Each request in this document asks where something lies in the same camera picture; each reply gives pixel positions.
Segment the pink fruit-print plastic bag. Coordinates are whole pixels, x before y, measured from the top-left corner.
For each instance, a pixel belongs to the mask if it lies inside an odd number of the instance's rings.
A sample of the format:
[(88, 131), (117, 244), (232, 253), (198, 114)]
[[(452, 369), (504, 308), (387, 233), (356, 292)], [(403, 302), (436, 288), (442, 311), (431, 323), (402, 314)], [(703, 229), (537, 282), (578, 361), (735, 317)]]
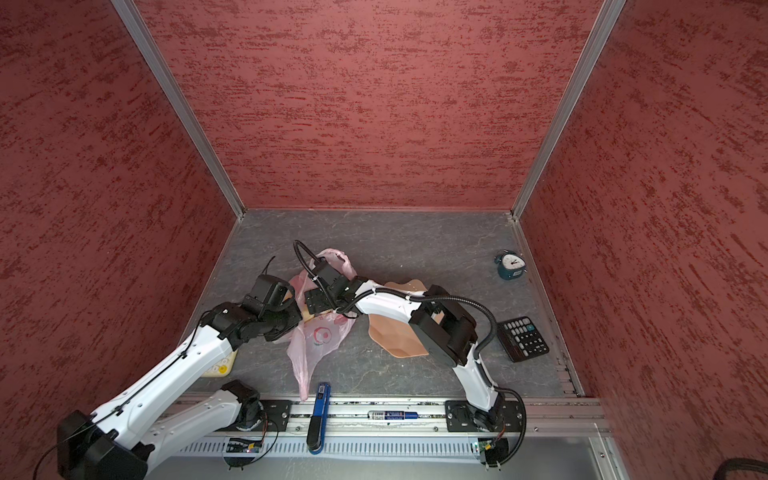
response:
[(290, 285), (296, 293), (297, 305), (303, 315), (302, 322), (289, 334), (287, 355), (291, 360), (294, 377), (299, 388), (299, 398), (310, 397), (311, 377), (320, 361), (336, 351), (355, 324), (354, 318), (336, 313), (323, 313), (309, 318), (305, 301), (307, 292), (318, 287), (306, 271), (294, 276)]

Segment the pink scalloped plastic bowl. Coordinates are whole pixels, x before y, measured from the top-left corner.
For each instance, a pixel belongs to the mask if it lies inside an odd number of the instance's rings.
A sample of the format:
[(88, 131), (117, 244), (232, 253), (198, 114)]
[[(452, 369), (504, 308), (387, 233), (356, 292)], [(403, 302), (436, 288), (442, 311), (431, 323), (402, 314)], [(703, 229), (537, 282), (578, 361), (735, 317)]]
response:
[(425, 285), (413, 279), (405, 284), (389, 282), (384, 285), (369, 280), (363, 286), (369, 296), (358, 307), (369, 317), (369, 336), (396, 358), (427, 356), (428, 351), (409, 324), (411, 314), (420, 304), (381, 291), (382, 288), (390, 288), (421, 296), (426, 293)]

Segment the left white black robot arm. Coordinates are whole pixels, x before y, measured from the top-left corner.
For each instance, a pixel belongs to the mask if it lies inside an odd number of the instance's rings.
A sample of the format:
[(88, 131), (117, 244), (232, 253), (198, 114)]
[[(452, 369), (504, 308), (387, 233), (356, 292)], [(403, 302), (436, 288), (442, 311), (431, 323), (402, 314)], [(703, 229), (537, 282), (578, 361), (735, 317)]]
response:
[(292, 298), (224, 302), (205, 312), (190, 336), (147, 374), (85, 414), (57, 426), (53, 447), (64, 479), (143, 479), (165, 459), (216, 430), (265, 435), (273, 423), (259, 393), (239, 380), (207, 399), (163, 414), (198, 378), (252, 339), (274, 341), (297, 327)]

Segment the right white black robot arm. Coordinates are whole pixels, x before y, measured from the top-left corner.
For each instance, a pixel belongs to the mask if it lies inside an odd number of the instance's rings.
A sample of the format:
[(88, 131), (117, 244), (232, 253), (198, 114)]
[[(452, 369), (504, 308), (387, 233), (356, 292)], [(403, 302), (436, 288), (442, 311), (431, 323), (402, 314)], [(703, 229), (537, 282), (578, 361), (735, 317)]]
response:
[(435, 361), (452, 369), (464, 390), (463, 400), (445, 403), (450, 432), (525, 430), (525, 404), (491, 379), (480, 356), (497, 332), (494, 315), (482, 304), (439, 286), (405, 291), (362, 277), (339, 277), (331, 286), (322, 282), (304, 298), (311, 314), (379, 315), (408, 326)]

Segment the yellow calculator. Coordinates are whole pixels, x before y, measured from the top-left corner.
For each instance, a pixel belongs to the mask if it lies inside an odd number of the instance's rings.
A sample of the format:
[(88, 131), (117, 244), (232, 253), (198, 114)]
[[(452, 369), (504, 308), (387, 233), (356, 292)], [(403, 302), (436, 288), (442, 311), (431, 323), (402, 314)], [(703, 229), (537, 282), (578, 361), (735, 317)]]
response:
[(237, 357), (237, 352), (231, 352), (227, 357), (217, 361), (214, 365), (208, 368), (202, 375), (202, 378), (224, 378), (228, 376), (234, 367), (234, 362)]

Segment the blue black handheld tool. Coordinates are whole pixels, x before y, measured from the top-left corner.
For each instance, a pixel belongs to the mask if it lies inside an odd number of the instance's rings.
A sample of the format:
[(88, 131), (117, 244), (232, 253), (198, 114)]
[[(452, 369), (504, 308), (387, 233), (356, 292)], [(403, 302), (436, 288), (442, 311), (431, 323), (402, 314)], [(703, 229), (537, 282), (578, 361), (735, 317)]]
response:
[(320, 383), (316, 391), (306, 437), (306, 445), (312, 455), (319, 455), (324, 448), (330, 397), (331, 385), (327, 382)]

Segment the blue marker pen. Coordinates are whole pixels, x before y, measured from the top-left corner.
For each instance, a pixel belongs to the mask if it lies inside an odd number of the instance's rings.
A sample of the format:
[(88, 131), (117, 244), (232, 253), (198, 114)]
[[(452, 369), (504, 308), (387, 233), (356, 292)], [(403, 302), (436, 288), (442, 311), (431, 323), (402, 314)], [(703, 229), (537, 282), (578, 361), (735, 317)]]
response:
[(410, 411), (372, 410), (368, 412), (367, 418), (376, 421), (405, 421), (417, 420), (419, 418), (419, 414)]

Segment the left small circuit board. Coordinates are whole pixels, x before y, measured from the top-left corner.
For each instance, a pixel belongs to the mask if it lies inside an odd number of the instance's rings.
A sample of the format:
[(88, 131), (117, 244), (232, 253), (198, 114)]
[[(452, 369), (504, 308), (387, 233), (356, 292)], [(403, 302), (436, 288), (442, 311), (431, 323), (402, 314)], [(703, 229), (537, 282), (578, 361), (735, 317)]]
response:
[(258, 454), (263, 446), (263, 440), (230, 438), (225, 452), (227, 454)]

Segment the small circuit board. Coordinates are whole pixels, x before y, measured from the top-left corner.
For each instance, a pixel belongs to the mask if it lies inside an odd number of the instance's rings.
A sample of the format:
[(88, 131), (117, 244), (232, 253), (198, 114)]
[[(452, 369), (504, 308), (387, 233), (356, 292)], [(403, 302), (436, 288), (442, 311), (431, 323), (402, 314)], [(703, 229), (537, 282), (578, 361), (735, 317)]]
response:
[(258, 454), (263, 446), (263, 440), (230, 438), (225, 452), (227, 454)]
[(499, 468), (509, 451), (509, 442), (506, 438), (479, 439), (476, 446), (480, 463), (489, 468)]

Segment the small teal alarm clock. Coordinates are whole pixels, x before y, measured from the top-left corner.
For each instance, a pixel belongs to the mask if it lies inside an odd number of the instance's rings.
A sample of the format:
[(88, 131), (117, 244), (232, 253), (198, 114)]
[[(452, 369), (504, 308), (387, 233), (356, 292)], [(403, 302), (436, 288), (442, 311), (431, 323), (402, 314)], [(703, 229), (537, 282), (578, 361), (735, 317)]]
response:
[(497, 254), (494, 263), (497, 267), (498, 276), (505, 281), (518, 279), (527, 270), (526, 261), (510, 250), (504, 250)]

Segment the black calculator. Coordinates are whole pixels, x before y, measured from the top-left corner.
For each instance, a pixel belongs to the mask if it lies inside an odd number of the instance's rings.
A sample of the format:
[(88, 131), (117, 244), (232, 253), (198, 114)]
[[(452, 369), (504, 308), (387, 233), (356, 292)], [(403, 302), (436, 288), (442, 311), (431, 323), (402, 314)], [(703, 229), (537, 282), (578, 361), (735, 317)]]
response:
[(545, 339), (527, 316), (500, 322), (496, 336), (513, 363), (531, 360), (550, 352)]

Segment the right small circuit board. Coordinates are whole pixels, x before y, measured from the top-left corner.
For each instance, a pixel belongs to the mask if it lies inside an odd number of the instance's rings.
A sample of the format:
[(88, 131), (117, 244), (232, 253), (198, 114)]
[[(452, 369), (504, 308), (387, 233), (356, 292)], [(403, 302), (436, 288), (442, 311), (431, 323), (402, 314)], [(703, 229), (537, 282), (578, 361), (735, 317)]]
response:
[(509, 442), (506, 438), (479, 439), (476, 446), (480, 463), (489, 468), (499, 468), (509, 451)]

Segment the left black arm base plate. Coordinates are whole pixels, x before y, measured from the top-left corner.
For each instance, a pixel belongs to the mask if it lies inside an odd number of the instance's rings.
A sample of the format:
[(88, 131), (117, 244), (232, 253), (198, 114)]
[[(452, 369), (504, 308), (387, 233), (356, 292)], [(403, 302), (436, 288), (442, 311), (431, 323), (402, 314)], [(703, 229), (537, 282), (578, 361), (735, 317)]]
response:
[(267, 428), (267, 432), (285, 432), (294, 402), (292, 400), (268, 399), (262, 400), (261, 404), (261, 420), (256, 423), (253, 429), (240, 430), (234, 425), (230, 425), (216, 430), (216, 433), (233, 432), (241, 435), (255, 435), (257, 433), (262, 434), (264, 428)]

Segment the aluminium corner post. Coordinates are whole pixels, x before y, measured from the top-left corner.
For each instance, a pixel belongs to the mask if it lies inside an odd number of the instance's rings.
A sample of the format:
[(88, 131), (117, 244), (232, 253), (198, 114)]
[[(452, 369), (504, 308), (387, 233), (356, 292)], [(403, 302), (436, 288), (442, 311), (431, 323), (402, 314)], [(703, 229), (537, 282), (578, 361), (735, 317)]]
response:
[(602, 2), (595, 22), (558, 103), (550, 126), (543, 137), (540, 148), (511, 210), (511, 218), (515, 222), (519, 222), (522, 219), (536, 185), (544, 173), (550, 157), (568, 124), (625, 5), (625, 0), (605, 0)]
[(247, 208), (207, 138), (191, 105), (184, 96), (159, 46), (153, 39), (138, 7), (134, 1), (129, 0), (112, 0), (111, 4), (211, 173), (220, 192), (227, 200), (237, 220), (241, 221)]

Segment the right aluminium corner post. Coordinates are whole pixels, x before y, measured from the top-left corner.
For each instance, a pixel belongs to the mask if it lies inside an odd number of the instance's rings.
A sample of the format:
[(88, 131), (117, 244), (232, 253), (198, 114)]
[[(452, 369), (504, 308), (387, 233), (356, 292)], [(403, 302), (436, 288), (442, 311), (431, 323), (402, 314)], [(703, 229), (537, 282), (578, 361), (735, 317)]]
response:
[(605, 0), (602, 2), (595, 22), (558, 103), (550, 126), (543, 137), (540, 148), (511, 210), (511, 218), (515, 222), (519, 222), (522, 219), (536, 185), (544, 173), (550, 157), (568, 124), (625, 5), (625, 0)]

